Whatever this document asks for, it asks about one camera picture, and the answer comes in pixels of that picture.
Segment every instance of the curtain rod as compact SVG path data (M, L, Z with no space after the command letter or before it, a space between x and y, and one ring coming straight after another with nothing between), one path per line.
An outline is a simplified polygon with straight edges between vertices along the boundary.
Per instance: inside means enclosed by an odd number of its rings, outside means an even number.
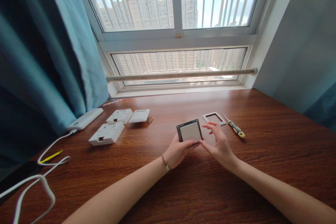
M177 79L177 78L192 78L192 77L210 77L222 75L255 75L258 69L244 69L244 70L228 70L228 71L197 71L197 72L179 72L179 73L150 73L146 75L128 75L128 76L107 76L106 81L141 81L153 79Z

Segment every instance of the forearm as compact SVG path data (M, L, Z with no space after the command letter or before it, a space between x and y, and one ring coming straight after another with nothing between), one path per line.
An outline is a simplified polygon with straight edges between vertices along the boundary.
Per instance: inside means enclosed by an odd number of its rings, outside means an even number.
M312 196L237 159L229 168L292 223L336 223L336 211Z
M66 219L64 224L118 223L166 173L162 157L159 157L98 193Z

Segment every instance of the cable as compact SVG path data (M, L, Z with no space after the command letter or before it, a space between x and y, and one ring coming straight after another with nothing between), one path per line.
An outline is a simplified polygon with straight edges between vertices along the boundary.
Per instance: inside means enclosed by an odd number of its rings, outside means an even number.
M38 158L37 163L38 163L39 165L42 165L42 166L54 166L54 165L57 165L58 163L54 163L54 164L50 164L50 163L48 163L48 164L44 164L44 163L40 163L40 162L41 162L41 160L42 160L42 157L48 152L48 150L50 150L50 148L51 148L52 146L54 146L55 143L57 143L59 140L61 140L61 139L64 138L64 137L68 137L68 136L70 136L71 134L73 134L73 133L75 133L75 132L77 132L77 130L76 130L76 129L73 129L72 131L69 132L69 134L67 134L67 135L65 135L65 136L62 136L62 137L58 138L55 142L53 142L51 145L49 145L49 147L48 147L48 148L41 154L41 156Z
M63 158L61 161L59 161L58 163L54 163L54 164L44 164L44 163L40 163L42 157L47 153L47 151L55 144L57 143L60 139L70 136L71 134L75 133L77 130L73 129L72 131L70 131L69 134L62 136L60 138L58 138L56 141L54 141L43 153L42 155L38 158L37 163L39 165L43 165L43 166L53 166L49 171L47 171L44 175L34 175L31 176L29 178L26 178L24 180L22 180L21 182L17 183L16 185L12 186L11 188L9 188L8 190L4 191L3 193L0 194L0 198L2 198L3 196L5 196L6 194L10 193L11 191L15 190L16 188L20 187L21 185L25 184L26 182L33 180L33 179L37 179L35 180L33 183L31 183L20 195L17 204L16 204L16 209L15 209L15 216L14 216L14 220L13 220L13 224L18 224L19 222L19 217L20 217L20 211L21 211L21 204L23 201L23 198L26 194L26 192L33 186L35 185L38 181L41 180L43 187L46 191L46 193L48 194L49 198L51 199L51 203L49 208L40 216L38 217L32 224L35 224L36 222L38 222L40 219L42 219L54 206L55 202L56 202L56 198L54 193L52 192L52 190L50 189L47 179L45 178L45 176L47 176L50 172L52 172L57 166L62 165L66 162L68 162L67 159L70 158L70 156L66 156L65 158Z

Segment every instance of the window frame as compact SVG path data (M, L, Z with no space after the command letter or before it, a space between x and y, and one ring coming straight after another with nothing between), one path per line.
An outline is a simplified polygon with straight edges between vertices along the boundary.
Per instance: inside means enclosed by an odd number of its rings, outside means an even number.
M174 51L174 50L201 50L216 48L236 48L247 47L241 69L245 69L251 59L251 51L257 40L256 31L260 26L259 20L267 10L264 8L266 0L257 0L251 10L251 20L249 26L244 27L219 27L201 29L182 29L182 0L173 0L174 29L155 29L137 31L115 31L103 32L99 15L92 6L91 0L83 0L84 8L87 12L92 31L100 46L105 62L108 62L109 72L115 76L119 73L114 65L110 54L119 53L140 53L148 51ZM225 85L241 85L244 82L243 76L238 76L237 81L227 82ZM223 83L193 83L190 84L151 84L141 85L141 87L125 86L123 82L118 82L119 91L138 91L145 89L166 89L166 88L186 88L188 86L216 86Z

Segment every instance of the screwdriver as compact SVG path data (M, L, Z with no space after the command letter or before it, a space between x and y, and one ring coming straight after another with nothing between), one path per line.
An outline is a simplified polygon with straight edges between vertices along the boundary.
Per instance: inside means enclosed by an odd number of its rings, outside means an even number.
M234 124L231 120L229 120L223 113L222 113L222 115L225 117L225 119L227 120L228 124L233 128L233 130L236 132L236 134L238 136L240 136L241 138L245 138L244 132L236 124Z

